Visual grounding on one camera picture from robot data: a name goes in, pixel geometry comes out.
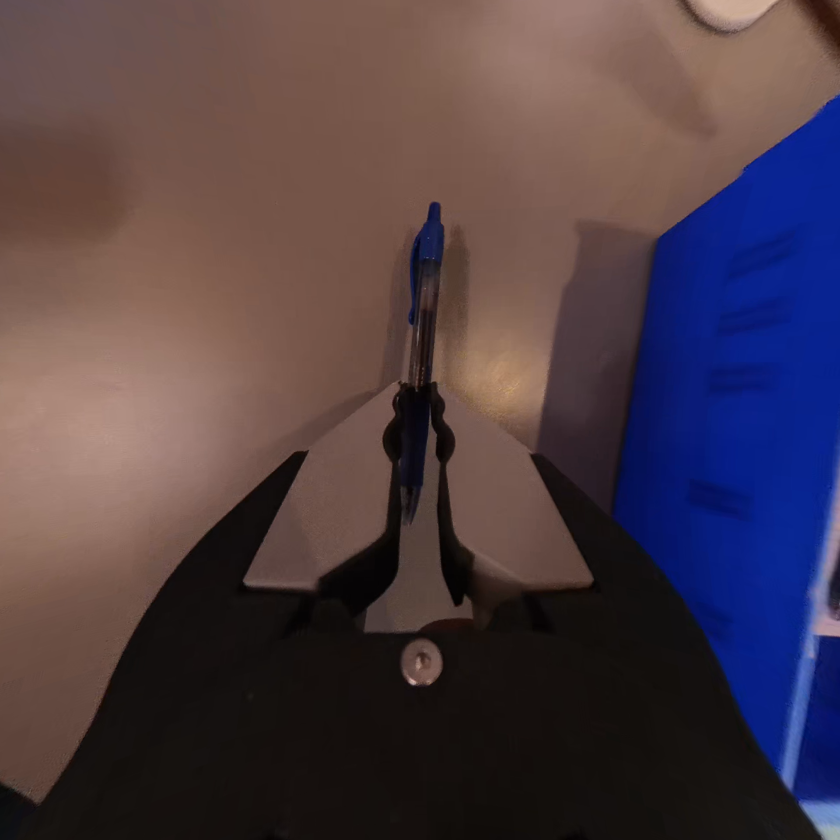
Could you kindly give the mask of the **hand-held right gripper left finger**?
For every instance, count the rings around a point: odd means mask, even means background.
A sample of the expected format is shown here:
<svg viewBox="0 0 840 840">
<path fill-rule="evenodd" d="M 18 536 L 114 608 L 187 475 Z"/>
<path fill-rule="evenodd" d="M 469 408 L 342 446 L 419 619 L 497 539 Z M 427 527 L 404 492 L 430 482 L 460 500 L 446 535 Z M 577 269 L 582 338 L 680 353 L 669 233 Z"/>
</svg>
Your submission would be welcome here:
<svg viewBox="0 0 840 840">
<path fill-rule="evenodd" d="M 340 601 L 364 614 L 398 568 L 401 494 L 393 382 L 309 448 L 245 574 L 244 586 Z"/>
</svg>

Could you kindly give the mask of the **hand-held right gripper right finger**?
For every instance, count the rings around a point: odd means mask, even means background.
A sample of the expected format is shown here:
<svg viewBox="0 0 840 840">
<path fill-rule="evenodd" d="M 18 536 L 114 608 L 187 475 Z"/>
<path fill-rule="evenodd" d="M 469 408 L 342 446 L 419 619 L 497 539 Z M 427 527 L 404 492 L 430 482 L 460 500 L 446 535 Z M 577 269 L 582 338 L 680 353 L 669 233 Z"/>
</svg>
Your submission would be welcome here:
<svg viewBox="0 0 840 840">
<path fill-rule="evenodd" d="M 439 463 L 437 525 L 444 582 L 485 627 L 523 595 L 583 591 L 594 584 L 528 448 L 433 384 Z"/>
</svg>

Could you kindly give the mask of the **blue retractable pen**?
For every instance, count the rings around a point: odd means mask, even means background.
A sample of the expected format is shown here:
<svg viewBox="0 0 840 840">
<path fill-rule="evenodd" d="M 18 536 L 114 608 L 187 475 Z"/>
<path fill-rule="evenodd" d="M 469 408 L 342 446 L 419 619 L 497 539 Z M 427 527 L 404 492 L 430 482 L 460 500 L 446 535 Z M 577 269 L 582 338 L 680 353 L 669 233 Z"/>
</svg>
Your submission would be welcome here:
<svg viewBox="0 0 840 840">
<path fill-rule="evenodd" d="M 431 415 L 434 346 L 438 300 L 445 252 L 445 226 L 440 203 L 430 203 L 427 218 L 416 235 L 409 266 L 412 295 L 408 321 L 411 347 L 407 382 L 401 389 L 402 453 L 400 488 L 402 524 L 410 525 L 424 488 L 424 470 Z"/>
</svg>

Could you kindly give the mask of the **blue plastic bin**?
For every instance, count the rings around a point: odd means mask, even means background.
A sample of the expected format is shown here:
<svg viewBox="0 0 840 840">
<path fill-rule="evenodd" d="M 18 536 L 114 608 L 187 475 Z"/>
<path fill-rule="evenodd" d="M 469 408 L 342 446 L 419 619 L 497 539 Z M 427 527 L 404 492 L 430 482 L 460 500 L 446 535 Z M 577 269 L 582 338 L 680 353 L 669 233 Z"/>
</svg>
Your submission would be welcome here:
<svg viewBox="0 0 840 840">
<path fill-rule="evenodd" d="M 613 515 L 761 749 L 838 803 L 839 100 L 660 236 Z"/>
</svg>

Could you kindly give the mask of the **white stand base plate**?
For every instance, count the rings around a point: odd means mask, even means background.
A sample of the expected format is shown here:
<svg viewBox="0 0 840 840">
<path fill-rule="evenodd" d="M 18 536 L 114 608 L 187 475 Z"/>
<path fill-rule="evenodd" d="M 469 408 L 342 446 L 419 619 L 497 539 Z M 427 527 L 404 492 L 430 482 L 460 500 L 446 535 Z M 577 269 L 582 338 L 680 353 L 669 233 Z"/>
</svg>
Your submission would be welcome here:
<svg viewBox="0 0 840 840">
<path fill-rule="evenodd" d="M 751 27 L 777 1 L 681 1 L 687 12 L 710 30 L 733 35 Z"/>
</svg>

